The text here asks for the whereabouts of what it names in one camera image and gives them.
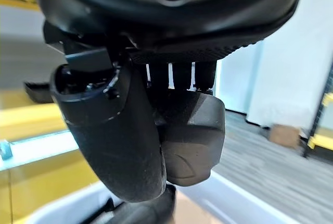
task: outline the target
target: rubber grip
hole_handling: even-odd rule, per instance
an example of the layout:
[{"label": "rubber grip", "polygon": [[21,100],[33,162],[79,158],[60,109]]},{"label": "rubber grip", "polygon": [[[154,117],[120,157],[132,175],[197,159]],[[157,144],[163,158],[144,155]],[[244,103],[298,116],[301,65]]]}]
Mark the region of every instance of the rubber grip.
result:
[{"label": "rubber grip", "polygon": [[106,96],[106,85],[63,95],[57,88],[61,84],[57,81],[59,71],[52,79],[51,91],[100,180],[124,201],[147,201],[165,190],[164,158],[140,74],[121,72],[113,88],[118,94],[115,98]]}]

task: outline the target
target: wooden floor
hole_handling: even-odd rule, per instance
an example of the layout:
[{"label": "wooden floor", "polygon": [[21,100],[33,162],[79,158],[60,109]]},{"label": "wooden floor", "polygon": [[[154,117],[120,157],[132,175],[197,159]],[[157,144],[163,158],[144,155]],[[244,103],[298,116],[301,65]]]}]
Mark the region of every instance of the wooden floor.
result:
[{"label": "wooden floor", "polygon": [[333,223],[333,166],[300,153],[269,142],[244,116],[227,112],[214,170],[300,223]]}]

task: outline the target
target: black plastic housing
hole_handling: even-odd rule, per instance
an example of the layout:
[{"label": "black plastic housing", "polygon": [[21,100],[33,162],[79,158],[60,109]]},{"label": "black plastic housing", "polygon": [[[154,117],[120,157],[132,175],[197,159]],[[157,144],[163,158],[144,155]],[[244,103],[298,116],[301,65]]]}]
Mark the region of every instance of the black plastic housing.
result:
[{"label": "black plastic housing", "polygon": [[66,94],[64,68],[60,66],[52,75],[50,90],[97,176],[128,202],[162,194],[165,165],[140,74],[126,66],[99,88]]},{"label": "black plastic housing", "polygon": [[202,0],[180,7],[136,0],[37,0],[73,35],[126,36],[138,64],[213,61],[274,33],[299,0]]}]

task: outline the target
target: black plastic part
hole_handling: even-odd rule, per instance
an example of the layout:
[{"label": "black plastic part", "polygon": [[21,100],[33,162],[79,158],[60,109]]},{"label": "black plastic part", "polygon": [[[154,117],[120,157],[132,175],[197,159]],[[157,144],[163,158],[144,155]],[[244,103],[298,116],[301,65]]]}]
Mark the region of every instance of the black plastic part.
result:
[{"label": "black plastic part", "polygon": [[63,50],[71,70],[84,73],[96,73],[113,68],[106,47],[91,48],[76,41],[66,39]]},{"label": "black plastic part", "polygon": [[91,224],[94,220],[96,220],[101,214],[105,212],[114,211],[115,207],[113,204],[112,198],[108,199],[106,203],[98,210],[96,210],[92,215],[82,221],[80,224]]},{"label": "black plastic part", "polygon": [[[50,89],[94,172],[124,201],[158,197],[165,189],[165,166],[140,74],[125,66],[103,86],[67,94],[64,67],[52,75]],[[112,91],[118,96],[110,97]]]},{"label": "black plastic part", "polygon": [[219,163],[225,108],[214,96],[192,91],[148,91],[155,109],[167,180],[180,186],[197,184]]},{"label": "black plastic part", "polygon": [[148,74],[147,74],[146,65],[138,64],[138,65],[135,65],[135,68],[137,69],[137,71],[140,72],[141,77],[142,77],[142,83],[143,83],[144,87],[146,88],[148,86]]},{"label": "black plastic part", "polygon": [[318,101],[318,107],[317,107],[316,115],[313,119],[312,127],[311,127],[311,130],[309,133],[309,139],[310,139],[310,137],[315,135],[317,128],[318,128],[320,118],[323,114],[324,106],[322,104],[322,101],[324,99],[324,96],[325,96],[325,94],[330,93],[332,91],[333,91],[333,59],[331,60],[331,68],[330,68],[328,76],[327,76],[325,87],[322,91],[322,96],[321,96],[320,100]]},{"label": "black plastic part", "polygon": [[64,32],[126,35],[134,63],[213,61],[264,39],[295,12],[298,0],[205,0],[180,7],[135,0],[38,0]]},{"label": "black plastic part", "polygon": [[216,61],[195,64],[195,85],[197,90],[207,91],[214,86]]},{"label": "black plastic part", "polygon": [[310,154],[311,151],[312,151],[312,149],[308,145],[306,145],[305,148],[304,148],[304,150],[303,150],[302,156],[304,158],[307,158],[309,156],[309,154]]},{"label": "black plastic part", "polygon": [[124,203],[114,211],[107,224],[166,224],[172,218],[176,188],[167,185],[157,199],[141,203]]},{"label": "black plastic part", "polygon": [[56,26],[50,24],[48,21],[44,21],[43,35],[46,44],[63,53],[63,41],[65,39],[64,33]]},{"label": "black plastic part", "polygon": [[169,87],[169,65],[149,65],[151,87],[156,90],[167,90]]},{"label": "black plastic part", "polygon": [[177,90],[188,90],[191,87],[192,63],[172,64],[173,85]]},{"label": "black plastic part", "polygon": [[49,83],[24,83],[24,90],[35,103],[53,103]]}]

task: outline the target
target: black textured surface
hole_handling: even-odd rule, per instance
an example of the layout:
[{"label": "black textured surface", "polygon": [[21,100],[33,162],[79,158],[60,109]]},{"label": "black textured surface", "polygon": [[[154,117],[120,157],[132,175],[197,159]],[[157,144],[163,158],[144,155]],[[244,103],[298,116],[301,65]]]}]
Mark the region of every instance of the black textured surface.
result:
[{"label": "black textured surface", "polygon": [[35,103],[53,103],[49,83],[24,83],[24,90]]},{"label": "black textured surface", "polygon": [[179,53],[154,53],[154,52],[137,52],[131,53],[131,59],[137,64],[147,63],[186,63],[197,61],[214,61],[219,60],[231,54],[241,46],[232,47],[213,47],[203,49],[193,49]]}]

